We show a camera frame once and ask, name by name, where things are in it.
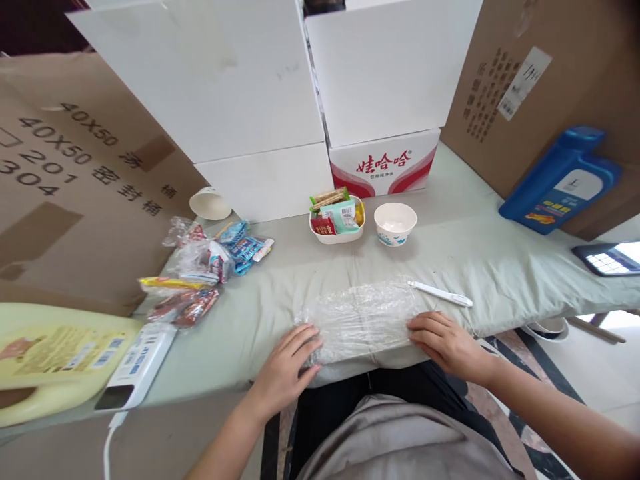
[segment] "white bowl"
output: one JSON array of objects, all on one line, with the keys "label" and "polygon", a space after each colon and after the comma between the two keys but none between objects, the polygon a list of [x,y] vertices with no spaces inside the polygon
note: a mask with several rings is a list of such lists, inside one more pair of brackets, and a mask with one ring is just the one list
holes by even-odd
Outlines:
[{"label": "white bowl", "polygon": [[373,220],[382,244],[401,247],[418,222],[418,216],[404,203],[384,203],[373,212]]},{"label": "white bowl", "polygon": [[[533,338],[552,343],[562,342],[569,336],[569,324],[561,317],[533,322],[521,328]],[[552,335],[553,338],[547,338],[545,335]]]},{"label": "white bowl", "polygon": [[189,199],[189,206],[196,215],[206,220],[222,220],[231,214],[231,207],[213,187],[204,187]]},{"label": "white bowl", "polygon": [[[356,205],[358,205],[359,203],[362,203],[362,200],[360,200],[355,195],[350,195],[350,198],[355,200]],[[318,237],[318,240],[320,240],[320,243],[324,243],[325,245],[337,245],[338,243],[346,243],[346,242],[358,240],[358,238],[362,237],[362,232],[365,229],[365,223],[367,222],[367,212],[364,211],[362,214],[362,225],[360,225],[360,228],[358,229],[357,232],[341,233],[340,235],[320,235],[319,233],[316,233],[313,231],[313,227],[311,226],[312,215],[313,213],[309,212],[309,230],[311,230],[311,232],[316,237]]]}]

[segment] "table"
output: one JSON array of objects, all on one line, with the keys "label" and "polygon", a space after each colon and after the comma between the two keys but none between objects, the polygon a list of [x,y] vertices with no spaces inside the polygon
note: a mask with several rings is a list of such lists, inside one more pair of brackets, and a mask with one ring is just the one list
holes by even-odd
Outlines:
[{"label": "table", "polygon": [[[388,201],[406,203],[418,216],[400,248],[384,246],[375,234],[373,212]],[[506,220],[497,212],[501,202],[441,143],[426,189],[365,200],[367,221],[358,241],[322,245],[310,232],[307,216],[254,225],[254,233],[275,239],[272,252],[246,276],[230,280],[208,318],[180,334],[143,406],[248,388],[306,301],[398,274],[471,298],[471,309],[444,301],[438,308],[479,337],[550,317],[640,307],[640,277],[590,273],[570,252],[585,242],[561,231],[544,237]],[[205,223],[205,231],[214,234],[234,219]],[[426,294],[417,298],[425,311],[438,302]],[[146,301],[137,315],[142,317],[148,308]],[[391,368],[423,359],[413,346],[376,358]],[[338,362],[325,366],[318,380],[335,381],[373,368],[362,359]],[[93,402],[4,429],[0,437],[86,418],[92,415]]]}]

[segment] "gray shirt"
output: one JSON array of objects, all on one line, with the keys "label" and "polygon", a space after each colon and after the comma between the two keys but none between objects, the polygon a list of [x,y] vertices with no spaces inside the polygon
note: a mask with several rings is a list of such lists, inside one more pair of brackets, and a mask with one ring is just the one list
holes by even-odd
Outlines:
[{"label": "gray shirt", "polygon": [[368,395],[314,452],[298,480],[518,479],[495,446],[424,405]]}]

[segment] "phone screen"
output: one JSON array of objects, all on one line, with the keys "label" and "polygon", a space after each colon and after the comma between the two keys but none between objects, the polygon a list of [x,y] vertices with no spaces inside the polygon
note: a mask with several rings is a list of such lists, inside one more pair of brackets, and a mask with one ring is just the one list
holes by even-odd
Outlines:
[{"label": "phone screen", "polygon": [[604,276],[637,275],[640,272],[640,242],[576,247],[574,253]]}]

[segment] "white charging cable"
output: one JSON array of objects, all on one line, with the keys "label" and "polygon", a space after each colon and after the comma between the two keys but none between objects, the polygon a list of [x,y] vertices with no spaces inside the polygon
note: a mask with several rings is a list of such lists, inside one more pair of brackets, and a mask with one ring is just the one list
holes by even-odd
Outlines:
[{"label": "white charging cable", "polygon": [[109,464],[109,446],[111,445],[111,439],[113,438],[113,434],[116,428],[122,425],[122,423],[125,421],[125,418],[127,418],[128,413],[128,410],[116,413],[109,423],[109,433],[107,434],[105,449],[102,456],[102,461],[105,468],[105,480],[111,480],[111,466]]}]

